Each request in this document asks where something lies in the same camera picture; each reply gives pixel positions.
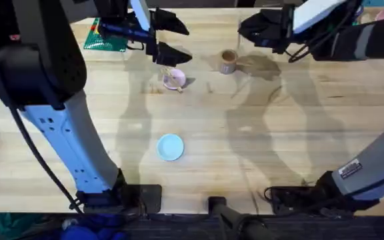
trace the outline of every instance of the green mat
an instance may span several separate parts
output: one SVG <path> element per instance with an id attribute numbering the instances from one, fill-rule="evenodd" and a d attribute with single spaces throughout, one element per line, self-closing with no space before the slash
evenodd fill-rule
<path id="1" fill-rule="evenodd" d="M 118 51 L 125 52 L 127 40 L 122 37 L 109 37 L 103 40 L 97 31 L 100 18 L 94 19 L 94 22 L 88 33 L 87 40 L 84 43 L 84 49 L 104 50 L 104 51 Z"/>

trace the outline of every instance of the black mount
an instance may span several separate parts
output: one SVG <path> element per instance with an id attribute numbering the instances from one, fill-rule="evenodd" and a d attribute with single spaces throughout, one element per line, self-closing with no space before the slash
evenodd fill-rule
<path id="1" fill-rule="evenodd" d="M 224 197 L 208 198 L 209 215 L 219 218 L 223 240 L 234 240 L 239 237 L 246 240 L 281 239 L 266 228 L 259 216 L 240 214 L 226 204 Z"/>
<path id="2" fill-rule="evenodd" d="M 271 187 L 270 199 L 272 211 L 276 215 L 300 211 L 306 215 L 330 218 L 352 217 L 354 212 L 366 210 L 379 203 L 378 199 L 358 201 L 342 195 L 332 178 L 332 171 L 325 172 L 314 187 Z"/>
<path id="3" fill-rule="evenodd" d="M 126 210 L 145 207 L 146 213 L 161 210 L 160 185 L 129 185 L 119 169 L 116 184 L 103 193 L 77 192 L 77 204 L 84 204 L 85 213 L 117 214 Z"/>

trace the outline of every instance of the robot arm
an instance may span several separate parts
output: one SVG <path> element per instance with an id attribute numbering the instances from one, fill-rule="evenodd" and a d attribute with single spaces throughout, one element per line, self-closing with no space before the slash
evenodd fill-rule
<path id="1" fill-rule="evenodd" d="M 290 43 L 305 44 L 300 51 L 308 47 L 308 52 L 292 54 L 291 63 L 308 53 L 316 61 L 384 59 L 384 20 L 352 25 L 361 1 L 328 2 L 332 5 L 316 7 L 306 19 L 301 7 L 264 9 L 244 20 L 238 32 L 256 47 L 269 47 L 278 54 L 285 53 Z M 317 6 L 318 0 L 302 6 L 312 10 L 311 4 Z M 368 209 L 384 196 L 384 133 L 346 165 L 326 172 L 314 187 L 269 189 L 278 215 L 305 212 L 338 217 Z"/>
<path id="2" fill-rule="evenodd" d="M 156 43 L 157 30 L 189 34 L 174 13 L 149 11 L 142 0 L 96 0 L 101 33 L 147 45 L 158 64 L 175 66 L 191 56 Z M 8 106 L 38 162 L 79 213 L 119 213 L 146 206 L 161 207 L 160 185 L 128 185 L 110 160 L 90 118 L 83 87 L 87 70 L 69 21 L 59 1 L 0 0 L 0 99 Z M 68 168 L 77 200 L 50 170 L 19 117 L 32 122 Z"/>

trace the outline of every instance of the teal cloth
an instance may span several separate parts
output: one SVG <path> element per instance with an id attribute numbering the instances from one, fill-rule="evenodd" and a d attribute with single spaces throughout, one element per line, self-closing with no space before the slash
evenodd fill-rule
<path id="1" fill-rule="evenodd" d="M 0 213 L 0 234 L 7 239 L 18 238 L 42 218 L 42 214 Z"/>

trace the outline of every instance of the blue cloth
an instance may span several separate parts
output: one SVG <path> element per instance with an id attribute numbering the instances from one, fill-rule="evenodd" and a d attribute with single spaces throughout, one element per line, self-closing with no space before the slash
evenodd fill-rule
<path id="1" fill-rule="evenodd" d="M 61 240 L 125 240 L 126 234 L 120 232 L 122 223 L 123 219 L 120 216 L 95 215 L 80 221 L 79 225 L 70 226 L 63 232 Z M 120 226 L 120 228 L 99 228 L 99 225 Z"/>

